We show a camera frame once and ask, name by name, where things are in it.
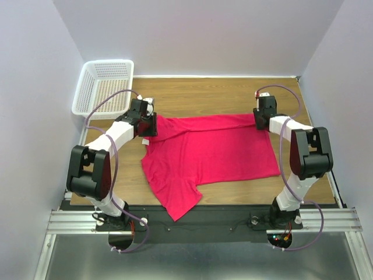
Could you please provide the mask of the pink t shirt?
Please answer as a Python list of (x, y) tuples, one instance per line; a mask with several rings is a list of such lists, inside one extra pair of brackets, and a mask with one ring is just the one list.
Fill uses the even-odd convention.
[(157, 136), (147, 138), (142, 169), (173, 221), (202, 198), (198, 186), (280, 174), (268, 132), (253, 114), (188, 118), (157, 116)]

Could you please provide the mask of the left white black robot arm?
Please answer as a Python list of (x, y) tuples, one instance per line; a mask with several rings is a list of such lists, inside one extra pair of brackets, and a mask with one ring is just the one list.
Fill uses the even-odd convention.
[(118, 150), (136, 137), (156, 136), (156, 122), (154, 99), (133, 99), (129, 110), (117, 117), (106, 132), (87, 145), (73, 147), (66, 187), (102, 211), (93, 215), (98, 225), (118, 230), (133, 225), (124, 212), (128, 204), (114, 194), (111, 158), (118, 161)]

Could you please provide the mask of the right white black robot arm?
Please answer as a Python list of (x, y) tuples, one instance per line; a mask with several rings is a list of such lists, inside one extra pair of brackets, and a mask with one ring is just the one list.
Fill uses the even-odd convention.
[(285, 180), (281, 193), (273, 200), (268, 213), (272, 228), (301, 223), (299, 208), (304, 197), (325, 173), (332, 170), (333, 156), (328, 130), (312, 127), (295, 121), (277, 112), (277, 101), (269, 93), (257, 93), (256, 107), (253, 109), (258, 130), (266, 130), (290, 143), (289, 164), (291, 173)]

